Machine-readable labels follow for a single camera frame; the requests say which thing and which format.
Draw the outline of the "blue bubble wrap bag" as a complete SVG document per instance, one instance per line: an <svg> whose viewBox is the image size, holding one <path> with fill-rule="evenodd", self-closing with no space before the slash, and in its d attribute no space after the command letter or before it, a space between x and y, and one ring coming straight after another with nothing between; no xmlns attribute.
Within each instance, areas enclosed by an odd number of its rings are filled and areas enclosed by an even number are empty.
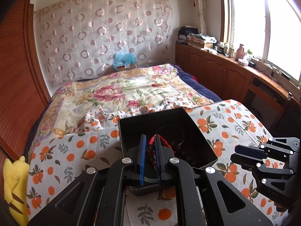
<svg viewBox="0 0 301 226"><path fill-rule="evenodd" d="M120 67L129 68L131 65L136 65L136 56L132 53L117 54L115 53L113 68L117 70Z"/></svg>

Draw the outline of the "orange print bed sheet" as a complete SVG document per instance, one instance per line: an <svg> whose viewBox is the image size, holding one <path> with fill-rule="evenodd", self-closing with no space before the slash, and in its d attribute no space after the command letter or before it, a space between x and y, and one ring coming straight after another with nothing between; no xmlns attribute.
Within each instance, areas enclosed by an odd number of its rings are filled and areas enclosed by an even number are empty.
<svg viewBox="0 0 301 226"><path fill-rule="evenodd" d="M132 106L122 111L73 108L64 128L42 119L31 154L27 180L27 214L33 218L89 167L105 169L122 156L121 144L137 146L141 135L162 136L175 155L191 166L213 167L274 224L288 216L257 191L251 172L234 164L237 145L258 147L272 134L243 104L222 101L194 108L171 97L157 107Z"/></svg>

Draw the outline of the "yellow plush toy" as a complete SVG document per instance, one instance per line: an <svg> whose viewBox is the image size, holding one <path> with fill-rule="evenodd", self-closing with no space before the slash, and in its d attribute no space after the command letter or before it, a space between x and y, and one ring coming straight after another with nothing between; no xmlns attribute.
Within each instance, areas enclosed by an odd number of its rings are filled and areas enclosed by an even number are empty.
<svg viewBox="0 0 301 226"><path fill-rule="evenodd" d="M4 160L4 200L8 204L11 216L19 225L27 225L29 221L26 203L29 169L24 156L13 163L8 158Z"/></svg>

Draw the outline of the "floral quilt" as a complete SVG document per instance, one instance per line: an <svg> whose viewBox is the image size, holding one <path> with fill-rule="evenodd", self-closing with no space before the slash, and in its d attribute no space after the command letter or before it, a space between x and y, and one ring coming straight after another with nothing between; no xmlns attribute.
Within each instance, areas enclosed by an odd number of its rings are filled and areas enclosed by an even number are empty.
<svg viewBox="0 0 301 226"><path fill-rule="evenodd" d="M68 82L56 90L35 122L27 139L27 148L33 148L48 138L103 128L111 113L160 106L170 95L179 95L185 104L193 106L221 100L192 75L173 64Z"/></svg>

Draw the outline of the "beige window drape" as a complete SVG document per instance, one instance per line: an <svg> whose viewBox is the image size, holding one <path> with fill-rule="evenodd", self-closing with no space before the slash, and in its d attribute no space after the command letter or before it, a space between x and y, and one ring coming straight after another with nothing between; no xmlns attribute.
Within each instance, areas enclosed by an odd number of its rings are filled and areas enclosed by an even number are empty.
<svg viewBox="0 0 301 226"><path fill-rule="evenodd" d="M207 34L207 25L205 19L206 0L193 0L195 3L196 14L198 17L198 31L201 34Z"/></svg>

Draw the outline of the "pink ceramic vase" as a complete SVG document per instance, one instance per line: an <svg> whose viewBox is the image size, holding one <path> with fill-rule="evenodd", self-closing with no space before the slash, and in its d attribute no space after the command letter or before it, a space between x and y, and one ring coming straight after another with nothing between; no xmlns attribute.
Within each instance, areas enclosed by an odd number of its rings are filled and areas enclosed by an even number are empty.
<svg viewBox="0 0 301 226"><path fill-rule="evenodd" d="M236 60L243 59L244 56L245 56L244 45L240 44L239 48L236 51L235 59Z"/></svg>

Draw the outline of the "stack of clothes and books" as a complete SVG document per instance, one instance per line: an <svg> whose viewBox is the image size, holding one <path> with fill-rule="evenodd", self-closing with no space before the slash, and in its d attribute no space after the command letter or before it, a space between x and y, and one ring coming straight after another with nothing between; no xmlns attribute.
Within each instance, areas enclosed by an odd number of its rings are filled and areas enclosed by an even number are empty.
<svg viewBox="0 0 301 226"><path fill-rule="evenodd" d="M178 31L178 44L191 45L197 48L214 48L217 43L215 37L206 34L198 34L198 29L190 26L180 27Z"/></svg>

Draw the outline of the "wooden side cabinet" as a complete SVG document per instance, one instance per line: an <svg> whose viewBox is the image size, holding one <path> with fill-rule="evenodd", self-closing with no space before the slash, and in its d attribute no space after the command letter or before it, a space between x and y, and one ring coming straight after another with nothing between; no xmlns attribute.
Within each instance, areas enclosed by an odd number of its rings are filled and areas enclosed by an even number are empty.
<svg viewBox="0 0 301 226"><path fill-rule="evenodd" d="M243 103L273 134L285 136L298 130L298 101L288 100L288 91L267 74L182 44L175 46L175 61L221 99Z"/></svg>

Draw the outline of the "black square jewelry box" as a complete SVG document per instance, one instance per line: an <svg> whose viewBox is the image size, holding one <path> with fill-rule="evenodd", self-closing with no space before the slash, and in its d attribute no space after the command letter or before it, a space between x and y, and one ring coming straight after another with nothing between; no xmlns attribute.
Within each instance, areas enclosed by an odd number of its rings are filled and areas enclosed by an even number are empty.
<svg viewBox="0 0 301 226"><path fill-rule="evenodd" d="M155 142L163 152L186 161L192 168L213 165L217 156L193 119L183 108L141 114L118 122L122 156L134 162L137 182L130 186L135 196L168 188L162 166L156 163Z"/></svg>

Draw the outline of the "white power strip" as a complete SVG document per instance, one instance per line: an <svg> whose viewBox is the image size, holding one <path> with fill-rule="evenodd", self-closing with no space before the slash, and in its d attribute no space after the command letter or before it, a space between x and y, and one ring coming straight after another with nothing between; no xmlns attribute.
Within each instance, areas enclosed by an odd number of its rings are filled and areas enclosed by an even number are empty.
<svg viewBox="0 0 301 226"><path fill-rule="evenodd" d="M291 79L286 78L282 71L277 69L275 66L272 66L271 63L264 63L257 58L251 58L251 63L254 63L255 69L264 75L268 76L272 80L276 80L277 83L284 85L285 83L292 83Z"/></svg>

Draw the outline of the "dark bangle in box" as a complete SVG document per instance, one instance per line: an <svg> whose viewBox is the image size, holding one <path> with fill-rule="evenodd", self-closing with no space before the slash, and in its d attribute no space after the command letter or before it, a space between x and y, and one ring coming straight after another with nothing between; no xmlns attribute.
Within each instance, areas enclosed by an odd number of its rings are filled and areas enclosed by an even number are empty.
<svg viewBox="0 0 301 226"><path fill-rule="evenodd" d="M176 125L160 127L156 132L163 137L170 146L180 146L184 141L184 132Z"/></svg>

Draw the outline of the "wooden headboard panel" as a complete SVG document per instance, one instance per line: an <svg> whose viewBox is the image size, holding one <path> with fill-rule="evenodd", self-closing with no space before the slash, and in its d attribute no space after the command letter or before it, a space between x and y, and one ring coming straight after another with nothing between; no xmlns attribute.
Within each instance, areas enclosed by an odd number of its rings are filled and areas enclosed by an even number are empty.
<svg viewBox="0 0 301 226"><path fill-rule="evenodd" d="M30 0L11 0L1 16L1 160L17 160L50 100L39 67Z"/></svg>

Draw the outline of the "circle pattern sheer curtain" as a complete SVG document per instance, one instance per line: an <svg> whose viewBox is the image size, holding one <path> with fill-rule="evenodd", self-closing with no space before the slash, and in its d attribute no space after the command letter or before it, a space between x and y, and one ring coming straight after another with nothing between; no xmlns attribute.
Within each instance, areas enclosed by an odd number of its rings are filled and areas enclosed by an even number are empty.
<svg viewBox="0 0 301 226"><path fill-rule="evenodd" d="M172 22L169 0L63 0L36 11L37 52L58 85L103 75L126 54L164 62Z"/></svg>

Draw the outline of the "wooden frame window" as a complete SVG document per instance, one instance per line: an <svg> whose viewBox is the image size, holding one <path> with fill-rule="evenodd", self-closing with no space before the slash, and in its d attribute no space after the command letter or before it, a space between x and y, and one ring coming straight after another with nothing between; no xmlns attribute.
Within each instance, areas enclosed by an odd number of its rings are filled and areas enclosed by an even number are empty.
<svg viewBox="0 0 301 226"><path fill-rule="evenodd" d="M300 9L293 0L221 0L221 39L300 85Z"/></svg>

